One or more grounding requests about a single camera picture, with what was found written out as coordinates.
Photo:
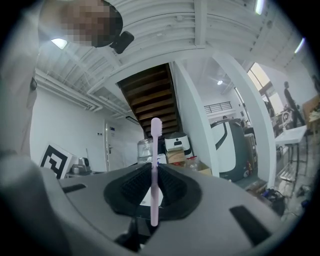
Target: table leg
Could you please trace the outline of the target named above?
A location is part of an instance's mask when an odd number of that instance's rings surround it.
[[[305,173],[304,176],[307,175],[307,169],[308,169],[308,158],[309,158],[309,146],[308,146],[308,133],[305,133],[305,149],[306,149],[306,159],[305,159]]]
[[[299,144],[296,145],[296,170],[295,170],[295,175],[294,175],[294,181],[293,181],[293,186],[292,186],[292,193],[291,196],[293,196],[295,189],[296,189],[296,183],[298,179],[298,172],[299,172]]]
[[[313,149],[312,149],[312,156],[313,156],[313,159],[315,159],[315,156],[316,156],[316,122],[313,121],[311,123],[312,125],[312,132],[313,132],[313,138],[312,138],[312,144],[313,144]]]
[[[295,146],[291,146],[291,158],[290,158],[290,164],[292,164],[292,162],[294,161],[294,148]]]

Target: white door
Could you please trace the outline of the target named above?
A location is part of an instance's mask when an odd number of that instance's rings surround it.
[[[105,165],[107,171],[114,171],[125,167],[120,131],[112,123],[104,122],[105,127]]]

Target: window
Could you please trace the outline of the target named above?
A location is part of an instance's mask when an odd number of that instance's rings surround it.
[[[254,83],[255,87],[260,91],[264,86],[266,86],[270,79],[264,70],[259,66],[258,63],[254,63],[253,66],[248,71],[248,75]]]
[[[276,115],[280,114],[281,111],[284,110],[284,105],[281,102],[281,99],[278,95],[278,93],[274,93],[273,95],[271,95],[269,97],[270,101],[271,101],[271,105],[274,109],[274,112]]]

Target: standing person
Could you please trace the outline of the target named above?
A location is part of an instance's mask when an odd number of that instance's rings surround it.
[[[286,98],[286,101],[288,102],[288,106],[291,108],[292,110],[292,115],[293,115],[293,128],[296,128],[297,127],[297,119],[299,119],[300,123],[305,126],[306,123],[305,123],[305,120],[303,119],[301,113],[299,112],[296,104],[295,104],[295,101],[292,99],[291,97],[291,94],[288,90],[289,88],[289,83],[287,81],[284,82],[284,95],[285,95],[285,98]]]
[[[0,154],[30,156],[40,46],[60,38],[83,46],[104,47],[119,38],[122,28],[120,13],[104,0],[42,0],[21,14],[0,55],[0,119],[6,124],[0,126]]]

